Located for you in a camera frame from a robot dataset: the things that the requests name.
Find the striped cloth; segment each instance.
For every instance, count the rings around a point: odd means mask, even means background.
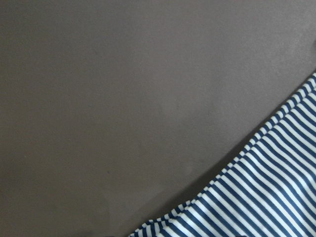
[[[316,74],[198,196],[130,237],[316,237]]]

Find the navy and white striped fabric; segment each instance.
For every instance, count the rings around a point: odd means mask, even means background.
[[[130,237],[316,237],[316,74],[192,201]]]

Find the gray surface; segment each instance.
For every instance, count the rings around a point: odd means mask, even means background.
[[[192,199],[314,70],[315,1],[0,3],[0,236],[123,236]]]

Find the striped fabric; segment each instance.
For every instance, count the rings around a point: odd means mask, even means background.
[[[198,196],[130,237],[316,237],[316,74]]]

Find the cloth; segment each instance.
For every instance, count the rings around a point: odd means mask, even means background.
[[[192,201],[130,237],[316,237],[316,74]]]

